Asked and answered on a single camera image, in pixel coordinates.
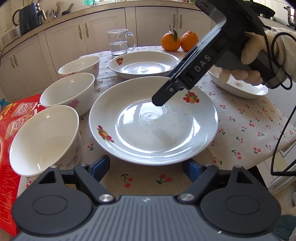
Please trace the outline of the white fruit-pattern plate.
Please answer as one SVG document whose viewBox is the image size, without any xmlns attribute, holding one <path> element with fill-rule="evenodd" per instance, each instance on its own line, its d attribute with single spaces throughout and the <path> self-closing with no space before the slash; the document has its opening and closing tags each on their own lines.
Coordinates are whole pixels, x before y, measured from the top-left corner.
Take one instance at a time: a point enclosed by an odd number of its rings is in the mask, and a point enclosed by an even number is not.
<svg viewBox="0 0 296 241">
<path fill-rule="evenodd" d="M 168 76 L 180 63 L 171 54 L 140 51 L 123 54 L 109 61 L 109 68 L 119 77 L 133 79 L 147 76 Z"/>
<path fill-rule="evenodd" d="M 193 88 L 156 106 L 152 96 L 166 81 L 135 78 L 103 92 L 89 114 L 96 142 L 112 156 L 150 166 L 179 163 L 206 149 L 218 132 L 214 103 Z"/>
<path fill-rule="evenodd" d="M 221 68 L 211 67 L 208 71 L 212 80 L 223 90 L 245 99 L 256 99 L 268 94 L 268 88 L 262 84 L 253 86 L 241 80 L 236 80 L 232 75 L 229 77 L 227 83 L 223 84 L 219 79 Z"/>
</svg>

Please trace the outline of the white bowl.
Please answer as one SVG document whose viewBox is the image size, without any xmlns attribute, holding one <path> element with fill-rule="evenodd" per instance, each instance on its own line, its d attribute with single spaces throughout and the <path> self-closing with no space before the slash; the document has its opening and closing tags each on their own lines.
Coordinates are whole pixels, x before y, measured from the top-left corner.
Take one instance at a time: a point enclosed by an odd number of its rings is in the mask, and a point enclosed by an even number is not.
<svg viewBox="0 0 296 241">
<path fill-rule="evenodd" d="M 68 105 L 82 116 L 94 103 L 94 82 L 95 77 L 91 73 L 77 73 L 63 77 L 42 93 L 40 104 L 46 108 Z"/>
<path fill-rule="evenodd" d="M 99 75 L 99 56 L 87 56 L 71 61 L 58 70 L 58 74 L 62 77 L 73 75 L 76 73 L 91 73 L 97 79 Z"/>
<path fill-rule="evenodd" d="M 15 135 L 10 165 L 20 176 L 37 176 L 56 165 L 70 168 L 82 160 L 78 113 L 70 106 L 46 108 L 30 118 Z"/>
</svg>

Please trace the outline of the bumpy orange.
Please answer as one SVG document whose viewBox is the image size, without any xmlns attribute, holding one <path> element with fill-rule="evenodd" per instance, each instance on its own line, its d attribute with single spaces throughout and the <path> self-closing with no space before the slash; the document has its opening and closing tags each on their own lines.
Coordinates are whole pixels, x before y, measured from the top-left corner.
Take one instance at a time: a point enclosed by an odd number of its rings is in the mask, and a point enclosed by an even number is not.
<svg viewBox="0 0 296 241">
<path fill-rule="evenodd" d="M 181 48 L 189 52 L 199 42 L 198 36 L 193 31 L 185 32 L 181 37 Z"/>
</svg>

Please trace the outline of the orange with leaf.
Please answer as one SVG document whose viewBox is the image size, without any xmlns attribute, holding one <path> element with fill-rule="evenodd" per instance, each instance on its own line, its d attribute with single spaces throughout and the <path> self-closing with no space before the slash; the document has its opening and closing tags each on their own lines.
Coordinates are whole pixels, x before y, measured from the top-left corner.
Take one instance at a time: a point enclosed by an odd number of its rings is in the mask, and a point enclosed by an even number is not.
<svg viewBox="0 0 296 241">
<path fill-rule="evenodd" d="M 177 32 L 170 27 L 170 30 L 162 37 L 161 46 L 165 51 L 175 52 L 181 46 L 180 38 Z"/>
</svg>

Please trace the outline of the glass water mug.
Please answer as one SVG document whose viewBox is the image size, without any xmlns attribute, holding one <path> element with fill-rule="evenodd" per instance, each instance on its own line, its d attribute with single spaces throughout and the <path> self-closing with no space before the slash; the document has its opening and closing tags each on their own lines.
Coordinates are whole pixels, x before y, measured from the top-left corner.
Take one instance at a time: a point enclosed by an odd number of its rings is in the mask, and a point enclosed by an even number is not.
<svg viewBox="0 0 296 241">
<path fill-rule="evenodd" d="M 112 57 L 118 57 L 126 54 L 128 51 L 133 51 L 137 44 L 134 34 L 129 32 L 128 29 L 110 30 L 107 32 L 107 37 Z M 128 46 L 128 37 L 133 38 L 132 47 Z"/>
</svg>

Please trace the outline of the teal thermos flask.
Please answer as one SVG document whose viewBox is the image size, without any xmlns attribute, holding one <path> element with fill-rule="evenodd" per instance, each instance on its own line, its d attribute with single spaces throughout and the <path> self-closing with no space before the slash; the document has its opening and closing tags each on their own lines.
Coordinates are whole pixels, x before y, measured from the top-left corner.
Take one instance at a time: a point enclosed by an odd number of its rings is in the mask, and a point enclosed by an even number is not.
<svg viewBox="0 0 296 241">
<path fill-rule="evenodd" d="M 4 108 L 5 106 L 7 106 L 9 103 L 5 100 L 5 98 L 1 99 L 0 100 L 0 105 L 1 105 L 1 108 Z"/>
</svg>

